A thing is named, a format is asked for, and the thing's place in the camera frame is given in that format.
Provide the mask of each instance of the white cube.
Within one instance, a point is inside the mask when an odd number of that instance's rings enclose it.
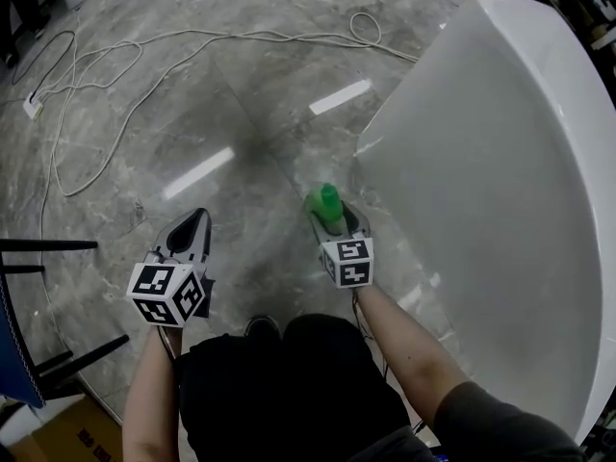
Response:
[[[183,327],[205,292],[193,265],[136,264],[127,295],[148,323]]]
[[[323,267],[337,288],[356,288],[372,283],[372,238],[325,242],[321,244],[320,250]]]

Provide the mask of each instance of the blue chair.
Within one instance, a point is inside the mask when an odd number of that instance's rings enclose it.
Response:
[[[123,335],[67,362],[68,350],[35,366],[17,324],[6,274],[44,271],[43,266],[5,266],[3,251],[61,251],[97,248],[97,242],[2,240],[0,239],[0,394],[41,408],[46,400],[61,397],[63,384],[79,370],[91,365],[128,342]]]

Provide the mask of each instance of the bottle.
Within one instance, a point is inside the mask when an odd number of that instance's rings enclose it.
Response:
[[[330,235],[340,236],[347,231],[343,203],[333,185],[324,183],[320,190],[311,190],[304,200],[304,208],[317,216]]]

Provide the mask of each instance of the dark t-shirt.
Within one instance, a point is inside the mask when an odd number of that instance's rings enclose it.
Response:
[[[586,460],[575,442],[554,423],[493,398],[473,382],[458,385],[441,402],[434,431],[453,462]],[[349,462],[402,460],[434,460],[410,426],[397,429]]]

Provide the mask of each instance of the shoe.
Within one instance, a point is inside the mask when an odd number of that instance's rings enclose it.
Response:
[[[255,315],[248,321],[244,336],[258,341],[280,341],[280,329],[269,315]]]
[[[2,55],[2,60],[8,68],[13,68],[19,63],[19,54],[17,50],[11,50]]]
[[[45,31],[47,30],[46,26],[48,22],[49,22],[49,15],[42,15],[40,17],[40,19],[38,20],[37,28],[34,30],[35,39],[40,39],[40,37],[42,37],[42,35],[45,34]]]

